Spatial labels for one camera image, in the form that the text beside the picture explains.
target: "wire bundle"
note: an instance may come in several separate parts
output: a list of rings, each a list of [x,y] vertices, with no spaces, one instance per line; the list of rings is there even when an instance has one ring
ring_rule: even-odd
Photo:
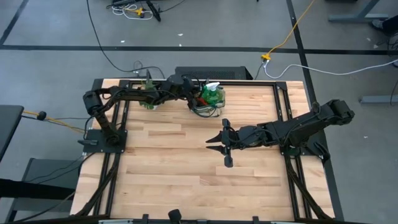
[[[52,124],[61,125],[61,126],[70,128],[71,130],[76,131],[76,132],[78,132],[78,133],[82,133],[82,134],[83,134],[83,132],[84,132],[84,129],[71,126],[71,125],[69,125],[68,123],[65,123],[65,122],[63,122],[63,121],[60,121],[60,119],[50,118],[50,117],[48,117],[48,116],[46,116],[44,119],[39,119],[40,114],[35,113],[35,112],[31,112],[31,111],[24,111],[24,114],[35,115],[36,118],[30,117],[30,116],[23,116],[23,115],[22,115],[23,118],[36,119],[36,120],[38,120],[38,121],[46,121],[46,122],[49,122],[49,123],[52,123]]]
[[[135,4],[128,4],[126,6],[112,6],[112,13],[117,16],[124,15],[124,17],[126,17],[128,19],[136,19],[136,20],[149,20],[154,17],[154,15],[151,11],[142,11],[142,13],[144,13],[144,14],[149,12],[151,14],[150,18],[129,17],[127,15],[129,12],[134,12],[137,9],[138,9],[138,7]]]

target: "cable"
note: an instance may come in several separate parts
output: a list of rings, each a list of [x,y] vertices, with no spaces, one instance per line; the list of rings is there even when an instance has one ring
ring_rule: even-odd
[[[67,165],[66,167],[62,167],[62,168],[56,169],[56,170],[54,170],[53,172],[51,172],[51,173],[49,173],[49,174],[47,174],[47,175],[35,177],[35,178],[33,178],[32,180],[25,180],[24,182],[32,182],[32,181],[37,180],[37,179],[39,179],[39,178],[49,177],[49,176],[51,176],[52,174],[54,174],[56,171],[69,168],[70,166],[72,166],[75,162],[77,162],[77,161],[78,161],[80,158],[82,158],[82,157],[83,157],[83,156],[80,156],[79,158],[75,159],[74,161],[72,161],[72,162],[71,162],[69,165]]]
[[[50,181],[50,180],[57,179],[58,177],[61,177],[61,176],[65,175],[65,174],[68,174],[68,173],[74,171],[75,169],[80,168],[80,167],[83,165],[83,163],[84,163],[88,158],[90,158],[92,155],[94,155],[94,154],[95,154],[95,152],[94,152],[94,153],[91,153],[90,155],[88,155],[85,159],[83,159],[83,161],[80,163],[79,166],[76,166],[75,168],[70,169],[70,170],[68,170],[68,171],[66,171],[66,172],[64,172],[64,173],[62,173],[62,174],[59,174],[58,176],[52,177],[52,178],[47,179],[47,180],[43,180],[43,181],[38,182],[38,183],[36,183],[36,184],[42,184],[42,183],[44,183],[44,182],[48,182],[48,181]]]
[[[32,219],[32,218],[38,217],[39,215],[42,215],[42,214],[44,214],[44,213],[46,213],[46,212],[49,212],[49,211],[51,211],[51,210],[57,208],[58,206],[61,206],[61,205],[62,205],[63,203],[65,203],[68,199],[70,199],[70,197],[72,197],[74,194],[75,194],[75,192],[73,192],[72,194],[70,194],[69,196],[67,196],[67,197],[66,197],[65,199],[63,199],[60,203],[58,203],[58,204],[56,204],[56,205],[54,205],[54,206],[52,206],[52,207],[50,207],[50,208],[44,210],[43,212],[39,212],[39,213],[37,213],[37,214],[35,214],[35,215],[31,215],[31,216],[29,216],[29,217],[26,217],[26,218],[23,218],[23,219],[20,219],[20,220],[16,220],[16,221],[13,221],[13,222],[9,222],[9,223],[24,222],[24,221],[26,221],[26,220],[30,220],[30,219]]]
[[[31,111],[24,111],[23,113],[25,113],[25,114],[30,114],[30,115],[40,116],[38,113],[31,112]],[[49,121],[53,121],[54,123],[62,124],[62,125],[64,125],[64,126],[70,128],[70,129],[72,129],[72,130],[74,130],[74,131],[81,132],[81,131],[79,131],[79,130],[76,130],[76,129],[78,129],[78,128],[73,127],[73,126],[70,126],[69,124],[67,124],[67,123],[65,123],[65,122],[63,122],[63,121],[59,121],[59,120],[57,120],[57,119],[53,119],[53,118],[50,118],[50,117],[48,117],[48,116],[46,116],[45,119],[47,119],[47,120],[49,120]]]
[[[127,12],[135,12],[135,10],[137,10],[137,9],[138,9],[138,7],[135,4],[128,4],[127,6],[123,6],[123,7],[122,6],[119,6],[119,7],[112,6],[112,13],[117,15],[117,16],[124,15],[128,19],[136,19],[136,20],[149,20],[149,19],[152,19],[154,17],[154,15],[153,15],[153,13],[151,11],[142,11],[142,13],[149,12],[151,14],[150,18],[129,17],[126,14],[126,11]]]
[[[84,140],[86,140],[87,124],[88,124],[88,122],[89,122],[93,117],[94,117],[94,116],[90,116],[90,117],[86,120],[86,123],[85,123],[85,132],[84,132],[84,134],[83,134],[83,139],[84,139]]]
[[[116,68],[116,69],[119,70],[120,72],[136,72],[136,71],[143,70],[143,69],[147,69],[147,68],[156,68],[156,69],[159,69],[159,71],[161,72],[163,78],[165,78],[165,75],[163,74],[163,71],[162,71],[159,67],[156,67],[156,66],[148,66],[148,67],[143,67],[143,68],[140,68],[140,69],[133,69],[133,70],[123,70],[123,69],[120,69],[120,68],[118,68],[117,66],[115,66],[115,64],[111,61],[111,59],[109,59],[109,57],[108,57],[108,56],[106,55],[106,53],[104,52],[104,49],[102,48],[100,39],[98,38],[98,34],[97,34],[97,31],[96,31],[95,26],[94,26],[93,18],[91,17],[90,5],[89,5],[89,3],[88,3],[88,0],[86,0],[86,3],[87,3],[88,17],[90,18],[91,26],[93,27],[94,34],[95,34],[95,37],[96,37],[96,40],[97,40],[99,49],[101,49],[102,54],[105,56],[105,58],[108,60],[108,62],[109,62],[114,68]]]
[[[262,63],[260,64],[260,67],[259,67],[259,69],[257,70],[257,74],[256,74],[256,77],[254,78],[254,80],[257,80],[257,77],[259,76],[260,69],[261,69],[261,67],[263,66],[263,64],[264,64],[264,62],[262,62]]]
[[[65,126],[65,125],[63,125],[63,124],[58,124],[58,123],[53,122],[53,121],[48,121],[48,120],[45,120],[45,121],[48,122],[48,123],[52,123],[52,124],[56,124],[56,125]],[[73,127],[73,126],[71,126],[71,128],[76,129],[76,130],[80,130],[80,131],[84,131],[83,128],[78,128],[78,127]]]
[[[54,119],[61,120],[61,119],[87,119],[87,118],[54,118]]]
[[[32,118],[32,117],[29,117],[29,116],[24,116],[24,115],[21,115],[23,118],[27,118],[27,119],[33,119],[33,120],[36,120],[36,121],[46,121],[46,122],[48,122],[48,123],[52,123],[52,124],[57,124],[57,125],[61,125],[61,126],[65,126],[65,127],[68,127],[68,128],[70,128],[70,129],[72,129],[72,130],[74,130],[74,131],[77,131],[77,132],[79,132],[79,133],[83,133],[83,129],[81,129],[81,128],[78,128],[78,127],[74,127],[74,126],[70,126],[69,124],[66,124],[66,123],[59,123],[59,122],[61,122],[61,121],[57,121],[56,119],[53,119],[52,118],[52,120],[49,120],[48,118],[47,119],[45,119],[45,120],[39,120],[39,119],[37,119],[37,118]]]
[[[398,85],[398,80],[396,81],[396,84],[394,85],[394,87],[393,87],[393,89],[392,89],[392,92],[391,92],[391,97],[390,97],[390,105],[391,105],[391,106],[393,106],[393,105],[392,105],[392,97],[394,96],[394,92],[395,92],[395,90],[396,90],[396,88],[397,88],[397,85]]]
[[[179,3],[175,4],[174,6],[168,8],[168,9],[161,10],[161,11],[159,11],[159,13],[169,11],[170,9],[173,9],[174,7],[177,7],[179,4],[183,3],[184,1],[185,1],[185,0],[182,0],[182,1],[180,1]]]
[[[359,70],[355,70],[355,71],[352,71],[352,72],[346,72],[346,73],[326,72],[326,71],[322,71],[322,70],[319,70],[319,69],[306,67],[306,66],[303,66],[303,65],[296,65],[296,64],[293,64],[293,65],[289,65],[288,67],[286,67],[285,70],[284,70],[279,76],[277,76],[277,77],[272,77],[272,76],[270,76],[270,75],[267,73],[267,65],[268,65],[268,63],[269,63],[269,60],[267,60],[267,61],[266,61],[266,64],[264,65],[264,72],[266,73],[266,75],[267,75],[269,78],[273,78],[273,79],[278,79],[278,78],[282,77],[282,76],[285,74],[285,72],[286,72],[290,67],[301,67],[301,68],[306,68],[306,69],[309,69],[309,70],[312,70],[312,71],[321,72],[321,73],[330,74],[330,75],[352,75],[352,74],[354,74],[354,73],[362,72],[362,71],[365,71],[365,70],[368,70],[368,69],[379,68],[379,67],[383,67],[383,66],[386,66],[386,65],[390,65],[390,64],[395,63],[395,62],[398,62],[398,59],[397,59],[397,60],[393,60],[393,61],[391,61],[391,62],[389,62],[389,63],[382,64],[382,65],[374,65],[374,66],[370,66],[370,67],[366,67],[366,68],[362,68],[362,69],[359,69]]]
[[[301,21],[302,18],[304,18],[304,16],[306,15],[306,13],[308,12],[308,10],[310,10],[312,4],[315,2],[315,0],[312,0],[312,2],[310,3],[310,5],[307,7],[307,9],[303,12],[303,14],[299,17],[299,19],[297,19],[296,23],[294,24],[292,30],[289,32],[289,34],[287,35],[286,39],[283,41],[283,43],[275,46],[273,49],[271,49],[270,51],[268,51],[268,53],[266,53],[265,55],[261,55],[261,57],[264,60],[271,60],[271,52],[273,52],[275,49],[283,46],[286,44],[287,40],[289,39],[289,37],[293,34],[294,29],[296,29],[297,25],[299,24],[299,22]]]

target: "yellow connector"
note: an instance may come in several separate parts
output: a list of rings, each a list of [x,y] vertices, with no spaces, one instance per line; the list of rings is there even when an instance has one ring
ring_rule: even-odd
[[[139,9],[135,10],[135,12],[137,13],[138,16],[141,16],[142,10],[143,10],[143,8],[139,8]]]
[[[269,53],[266,53],[265,55],[261,55],[261,58],[263,60],[271,60],[271,56],[269,55]]]

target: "spray bottle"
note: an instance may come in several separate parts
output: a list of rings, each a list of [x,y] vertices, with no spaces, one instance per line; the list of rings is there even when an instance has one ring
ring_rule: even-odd
[[[209,105],[215,105],[223,99],[223,92],[217,88],[219,84],[219,82],[209,83],[203,87],[202,97]]]

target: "yellow cable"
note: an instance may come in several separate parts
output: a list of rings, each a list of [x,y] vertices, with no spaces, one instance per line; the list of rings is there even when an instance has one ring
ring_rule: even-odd
[[[312,0],[312,2],[310,3],[310,5],[307,7],[307,9],[304,11],[304,13],[299,17],[299,19],[297,20],[296,24],[294,24],[292,30],[289,32],[289,34],[287,35],[285,41],[283,41],[283,43],[275,46],[273,49],[271,49],[268,53],[266,53],[265,55],[261,55],[261,58],[263,60],[271,60],[271,52],[273,52],[275,49],[283,46],[286,44],[287,40],[289,39],[289,37],[293,34],[294,29],[296,29],[297,25],[299,24],[299,22],[301,21],[301,19],[306,15],[306,13],[308,12],[308,10],[311,8],[312,4],[315,2],[315,0]]]
[[[24,111],[24,113],[25,113],[25,114],[30,114],[30,115],[35,115],[35,116],[38,116],[38,115],[39,115],[38,113],[30,112],[30,111]],[[78,132],[78,133],[82,133],[82,134],[84,133],[83,131],[78,130],[78,129],[75,129],[74,127],[70,126],[69,124],[67,124],[67,123],[65,123],[65,122],[63,122],[63,121],[60,121],[60,120],[57,120],[57,119],[54,119],[54,118],[50,118],[50,117],[48,117],[48,116],[46,116],[45,119],[47,119],[47,120],[49,120],[49,121],[56,122],[56,123],[58,123],[58,124],[62,124],[62,125],[64,125],[65,127],[68,127],[68,128],[70,128],[70,129],[72,129],[72,130]]]

